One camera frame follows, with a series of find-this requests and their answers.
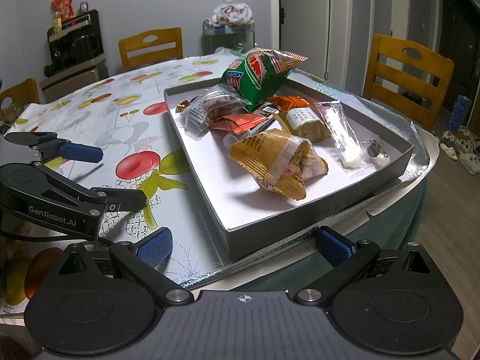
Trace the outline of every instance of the blue gripper pad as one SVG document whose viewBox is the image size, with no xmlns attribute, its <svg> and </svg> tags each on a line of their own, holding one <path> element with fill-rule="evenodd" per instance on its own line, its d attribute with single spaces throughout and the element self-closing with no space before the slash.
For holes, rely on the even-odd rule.
<svg viewBox="0 0 480 360">
<path fill-rule="evenodd" d="M 172 232 L 168 227 L 161 227 L 136 242 L 135 246 L 137 257 L 152 268 L 156 268 L 172 252 Z"/>
<path fill-rule="evenodd" d="M 57 154 L 65 160 L 99 163 L 103 159 L 103 151 L 99 147 L 77 143 L 66 143 L 60 146 Z"/>
<path fill-rule="evenodd" d="M 327 231 L 325 226 L 319 228 L 316 235 L 316 244 L 320 254 L 335 268 L 353 255 L 352 247 L 355 243 L 340 234 L 338 234 L 339 237 L 335 237 L 330 231 Z"/>
</svg>

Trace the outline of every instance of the green snack bag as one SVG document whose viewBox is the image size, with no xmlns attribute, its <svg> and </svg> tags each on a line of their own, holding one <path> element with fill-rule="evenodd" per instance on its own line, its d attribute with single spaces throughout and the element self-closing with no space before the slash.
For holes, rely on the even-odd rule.
<svg viewBox="0 0 480 360">
<path fill-rule="evenodd" d="M 307 57 L 292 52 L 255 48 L 239 56 L 224 71 L 221 83 L 231 86 L 251 104 L 252 112 L 282 85 L 284 77 Z"/>
</svg>

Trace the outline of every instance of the green tablecloth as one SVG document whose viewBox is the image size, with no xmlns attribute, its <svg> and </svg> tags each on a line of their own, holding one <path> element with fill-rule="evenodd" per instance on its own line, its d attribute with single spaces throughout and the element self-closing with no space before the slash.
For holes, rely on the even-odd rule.
<svg viewBox="0 0 480 360">
<path fill-rule="evenodd" d="M 422 221 L 427 193 L 427 179 L 421 181 L 395 204 L 378 215 L 369 215 L 369 221 L 347 235 L 356 242 L 369 239 L 382 249 L 399 249 L 415 239 Z M 262 276 L 235 291 L 289 290 L 296 292 L 327 273 L 332 267 L 316 252 L 294 264 Z"/>
</svg>

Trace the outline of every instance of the black appliance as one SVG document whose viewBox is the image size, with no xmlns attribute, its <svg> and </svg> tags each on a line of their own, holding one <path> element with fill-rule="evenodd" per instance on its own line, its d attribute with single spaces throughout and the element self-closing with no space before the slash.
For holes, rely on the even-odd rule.
<svg viewBox="0 0 480 360">
<path fill-rule="evenodd" d="M 98 11 L 92 9 L 62 24 L 62 30 L 46 32 L 53 74 L 103 54 Z"/>
<path fill-rule="evenodd" d="M 64 21 L 58 33 L 49 28 L 46 37 L 52 63 L 39 85 L 47 103 L 109 77 L 96 9 Z"/>
</svg>

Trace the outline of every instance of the doorway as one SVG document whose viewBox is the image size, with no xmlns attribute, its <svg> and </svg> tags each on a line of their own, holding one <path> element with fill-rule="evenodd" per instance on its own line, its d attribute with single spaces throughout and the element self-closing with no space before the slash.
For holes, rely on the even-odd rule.
<svg viewBox="0 0 480 360">
<path fill-rule="evenodd" d="M 443 107 L 452 111 L 458 95 L 464 95 L 471 100 L 477 95 L 480 44 L 476 33 L 448 3 L 443 4 L 439 54 L 450 58 L 455 64 L 450 87 L 443 102 Z"/>
<path fill-rule="evenodd" d="M 301 69 L 327 78 L 330 0 L 280 0 L 280 48 L 306 56 Z"/>
</svg>

